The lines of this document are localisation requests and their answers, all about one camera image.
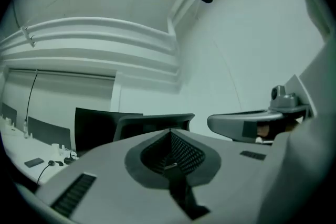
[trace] cable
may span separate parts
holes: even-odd
[[[36,69],[35,79],[34,79],[34,81],[33,81],[33,85],[31,85],[30,94],[29,94],[29,99],[28,99],[27,114],[26,114],[26,121],[27,121],[27,122],[28,122],[28,109],[29,109],[30,96],[31,96],[31,94],[32,94],[31,92],[33,91],[34,83],[35,83],[36,77],[37,77],[37,75],[38,75],[37,71],[38,71],[38,70]]]
[[[47,169],[48,167],[50,166],[50,164],[48,164],[48,166],[46,166],[43,171],[40,173],[40,175],[38,176],[38,179],[37,179],[37,186],[38,186],[38,182],[40,181],[40,177],[41,175],[43,174],[44,170]]]
[[[19,24],[19,22],[17,20],[17,16],[16,16],[16,10],[15,10],[14,0],[12,0],[12,4],[13,4],[13,13],[14,13],[14,19],[15,19],[15,22],[16,22],[16,26],[17,26],[17,28],[20,29],[20,24]]]

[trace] vent grille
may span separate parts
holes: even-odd
[[[141,153],[142,163],[155,173],[163,175],[165,167],[174,162],[167,160],[173,158],[184,175],[195,171],[204,161],[205,154],[199,148],[169,133]]]
[[[52,208],[69,218],[95,180],[94,176],[81,174],[56,200]]]
[[[252,151],[242,151],[240,154],[242,156],[246,156],[246,157],[253,158],[253,159],[258,159],[260,161],[263,161],[266,158],[265,154],[256,153]]]

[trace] smartphone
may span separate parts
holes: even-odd
[[[39,165],[43,162],[44,162],[44,160],[42,160],[41,158],[36,158],[36,159],[32,159],[31,161],[25,162],[25,165],[28,166],[29,168],[31,168],[31,167]]]

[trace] desk surface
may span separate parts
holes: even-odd
[[[6,125],[5,120],[1,117],[0,130],[7,156],[21,173],[34,182],[37,182],[39,175],[48,165],[50,160],[63,162],[65,157],[69,157],[69,152],[65,152],[65,155],[57,156],[54,154],[51,145],[45,144],[34,138],[25,139],[22,131]],[[25,162],[35,158],[41,158],[44,160],[44,162],[31,168],[28,168],[24,164]],[[64,164],[64,166],[59,166],[58,164],[49,166],[43,172],[39,184],[42,185],[46,183],[67,166],[68,165],[66,164]]]

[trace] office chair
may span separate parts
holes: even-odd
[[[189,131],[190,121],[195,114],[126,116],[120,119],[113,141],[118,141],[140,134],[164,129],[181,129]]]
[[[118,121],[133,113],[118,113],[76,108],[75,114],[75,143],[77,156],[87,151],[113,142]]]

